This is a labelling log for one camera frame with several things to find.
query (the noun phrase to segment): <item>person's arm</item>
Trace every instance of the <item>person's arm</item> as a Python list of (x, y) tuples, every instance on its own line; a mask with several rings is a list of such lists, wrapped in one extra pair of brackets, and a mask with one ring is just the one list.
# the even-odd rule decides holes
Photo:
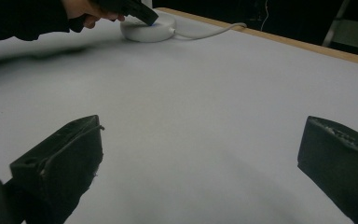
[(36, 40), (51, 32), (70, 31), (69, 19), (88, 14), (84, 26), (92, 28), (100, 18), (124, 20), (89, 0), (0, 0), (0, 40), (16, 36)]

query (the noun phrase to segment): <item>white tabletop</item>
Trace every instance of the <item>white tabletop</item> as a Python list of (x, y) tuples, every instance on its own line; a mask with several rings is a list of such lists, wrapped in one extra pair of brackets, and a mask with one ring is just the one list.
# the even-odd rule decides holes
[(110, 21), (0, 41), (2, 181), (12, 161), (94, 114), (103, 163), (68, 224), (351, 223), (296, 157), (307, 116), (358, 131), (357, 63), (235, 31), (134, 43)]

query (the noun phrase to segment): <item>wooden table edge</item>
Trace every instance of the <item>wooden table edge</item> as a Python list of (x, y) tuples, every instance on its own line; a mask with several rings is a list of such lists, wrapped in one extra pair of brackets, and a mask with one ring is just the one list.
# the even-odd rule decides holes
[[(188, 19), (191, 19), (191, 20), (194, 20), (194, 21), (202, 21), (202, 22), (209, 23), (209, 24), (216, 25), (216, 26), (220, 26), (220, 27), (229, 26), (229, 24), (226, 23), (226, 22), (216, 21), (216, 20), (204, 18), (204, 17), (201, 17), (201, 16), (192, 15), (192, 14), (189, 14), (189, 13), (185, 13), (185, 12), (182, 12), (182, 11), (177, 11), (177, 10), (166, 8), (166, 7), (158, 7), (156, 9), (160, 10), (160, 11), (163, 11), (163, 12), (166, 12), (166, 13), (176, 15), (176, 16), (181, 16), (181, 17), (184, 17), (184, 18), (188, 18)], [(309, 51), (317, 52), (317, 53), (320, 53), (320, 54), (323, 54), (323, 55), (339, 58), (339, 59), (342, 59), (342, 60), (345, 60), (345, 61), (358, 63), (358, 55), (356, 55), (356, 54), (351, 54), (351, 53), (336, 50), (336, 49), (329, 49), (329, 48), (326, 48), (326, 47), (301, 42), (301, 41), (290, 39), (290, 38), (283, 37), (283, 36), (272, 35), (272, 34), (260, 32), (260, 31), (257, 31), (257, 30), (249, 29), (249, 28), (235, 27), (235, 28), (233, 28), (233, 30), (236, 30), (236, 31), (239, 31), (239, 32), (242, 32), (242, 33), (246, 33), (248, 35), (255, 35), (255, 36), (263, 37), (263, 38), (266, 38), (266, 39), (269, 39), (269, 40), (273, 40), (273, 41), (280, 42), (280, 43), (283, 43), (283, 44), (295, 46), (295, 47), (298, 47), (298, 48), (301, 48), (301, 49), (306, 49), (306, 50), (309, 50)]]

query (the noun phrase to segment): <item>thin white wire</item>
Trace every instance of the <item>thin white wire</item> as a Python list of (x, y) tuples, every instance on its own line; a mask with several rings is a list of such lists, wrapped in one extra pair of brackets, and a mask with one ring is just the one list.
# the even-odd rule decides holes
[(182, 33), (182, 32), (178, 32), (177, 30), (174, 30), (172, 29), (172, 32), (175, 34), (175, 35), (179, 35), (181, 37), (185, 37), (185, 38), (189, 38), (189, 39), (203, 39), (203, 38), (208, 38), (208, 37), (211, 37), (211, 36), (214, 36), (214, 35), (220, 35), (228, 30), (230, 30), (231, 28), (235, 27), (235, 26), (241, 26), (241, 27), (244, 27), (244, 28), (247, 28), (248, 26), (243, 23), (243, 22), (237, 22), (237, 23), (233, 23), (231, 25), (229, 25), (228, 27), (226, 28), (223, 28), (223, 29), (220, 29), (220, 30), (217, 30), (217, 31), (214, 31), (214, 32), (211, 32), (210, 34), (206, 34), (206, 35), (191, 35), (191, 34), (185, 34), (185, 33)]
[(260, 31), (263, 31), (264, 24), (266, 23), (267, 19), (269, 18), (269, 8), (268, 8), (268, 6), (267, 6), (267, 3), (268, 3), (268, 2), (269, 2), (269, 0), (266, 0), (266, 4), (265, 4), (267, 17), (264, 19), (263, 24), (261, 25)]

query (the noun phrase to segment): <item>white round base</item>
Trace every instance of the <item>white round base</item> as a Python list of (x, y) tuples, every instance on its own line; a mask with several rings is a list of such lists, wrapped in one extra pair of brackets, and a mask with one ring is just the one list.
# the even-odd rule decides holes
[(176, 28), (176, 20), (173, 16), (158, 13), (158, 19), (152, 26), (144, 22), (128, 17), (120, 24), (121, 33), (129, 40), (145, 43), (159, 42), (173, 36), (170, 29)]

